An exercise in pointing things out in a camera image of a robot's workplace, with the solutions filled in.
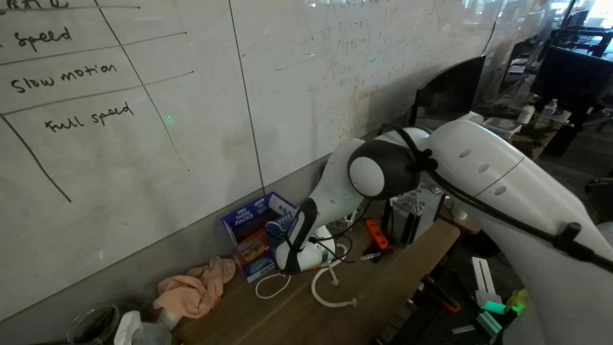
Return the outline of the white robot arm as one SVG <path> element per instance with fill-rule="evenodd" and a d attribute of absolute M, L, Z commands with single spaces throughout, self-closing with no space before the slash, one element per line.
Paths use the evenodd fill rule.
<path fill-rule="evenodd" d="M 339 143 L 289 231 L 276 267 L 299 273 L 324 262 L 322 225 L 366 198 L 389 198 L 429 177 L 498 244 L 533 296 L 506 340 L 613 345 L 613 244 L 584 202 L 510 141 L 469 118 L 427 131 L 387 124 Z"/>

